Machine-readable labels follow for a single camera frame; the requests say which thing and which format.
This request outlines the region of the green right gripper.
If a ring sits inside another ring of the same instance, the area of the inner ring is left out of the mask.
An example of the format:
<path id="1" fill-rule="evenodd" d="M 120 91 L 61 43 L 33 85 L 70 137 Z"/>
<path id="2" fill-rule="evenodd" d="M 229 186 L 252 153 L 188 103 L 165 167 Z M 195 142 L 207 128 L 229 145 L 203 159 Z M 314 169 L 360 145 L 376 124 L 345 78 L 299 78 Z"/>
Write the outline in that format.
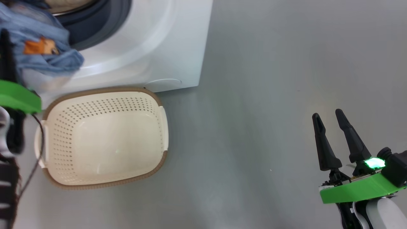
<path id="1" fill-rule="evenodd" d="M 391 149 L 382 149 L 377 157 L 372 157 L 355 128 L 350 124 L 343 110 L 336 109 L 335 114 L 343 131 L 350 151 L 351 163 L 362 162 L 372 169 L 372 173 L 356 176 L 349 182 L 320 187 L 320 197 L 324 204 L 359 202 L 395 194 L 406 189 L 406 151 L 392 153 Z M 342 167 L 326 137 L 326 128 L 318 113 L 312 115 L 317 156 L 321 171 L 337 170 Z"/>

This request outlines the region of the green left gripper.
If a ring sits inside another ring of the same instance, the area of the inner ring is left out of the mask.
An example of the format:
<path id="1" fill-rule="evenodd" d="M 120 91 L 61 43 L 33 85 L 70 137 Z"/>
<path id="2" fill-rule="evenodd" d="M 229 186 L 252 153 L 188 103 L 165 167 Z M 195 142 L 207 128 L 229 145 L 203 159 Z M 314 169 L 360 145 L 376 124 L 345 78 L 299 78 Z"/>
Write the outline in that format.
<path id="1" fill-rule="evenodd" d="M 1 30 L 0 36 L 0 152 L 2 157 L 15 157 L 24 149 L 24 121 L 26 116 L 42 110 L 42 100 L 33 91 L 17 84 L 13 44 L 9 32 Z"/>

